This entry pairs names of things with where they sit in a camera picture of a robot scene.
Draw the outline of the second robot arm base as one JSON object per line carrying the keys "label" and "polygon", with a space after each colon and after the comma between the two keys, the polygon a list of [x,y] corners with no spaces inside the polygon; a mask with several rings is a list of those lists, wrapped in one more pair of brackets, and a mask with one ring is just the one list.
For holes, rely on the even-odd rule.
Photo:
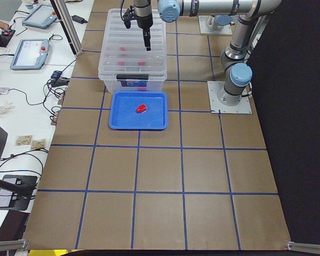
{"label": "second robot arm base", "polygon": [[220,30],[224,26],[230,25],[233,21],[232,16],[228,15],[211,15],[206,21],[206,26],[211,30]]}

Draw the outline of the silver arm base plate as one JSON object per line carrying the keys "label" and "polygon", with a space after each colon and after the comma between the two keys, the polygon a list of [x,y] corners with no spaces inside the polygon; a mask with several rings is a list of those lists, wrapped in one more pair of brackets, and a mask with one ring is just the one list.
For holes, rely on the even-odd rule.
{"label": "silver arm base plate", "polygon": [[224,84],[224,81],[207,82],[211,113],[252,114],[249,98],[228,94]]}

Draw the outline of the second arm base plate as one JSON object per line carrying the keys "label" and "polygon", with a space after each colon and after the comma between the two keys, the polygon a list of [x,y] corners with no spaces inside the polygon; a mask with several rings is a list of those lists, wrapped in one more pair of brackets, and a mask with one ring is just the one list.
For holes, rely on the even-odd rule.
{"label": "second arm base plate", "polygon": [[211,30],[206,26],[206,21],[210,15],[200,15],[198,17],[199,20],[199,28],[200,33],[202,35],[215,35],[215,36],[230,36],[232,34],[231,26],[224,26],[220,30]]}

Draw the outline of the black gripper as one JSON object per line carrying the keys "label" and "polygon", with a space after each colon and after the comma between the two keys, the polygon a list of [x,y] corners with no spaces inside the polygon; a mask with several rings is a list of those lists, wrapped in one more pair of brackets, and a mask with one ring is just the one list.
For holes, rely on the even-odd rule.
{"label": "black gripper", "polygon": [[143,41],[144,41],[146,51],[150,51],[151,50],[151,44],[150,44],[151,35],[150,35],[149,29],[153,25],[153,15],[150,14],[146,17],[137,16],[137,24],[138,24],[139,28],[143,29],[142,30]]}

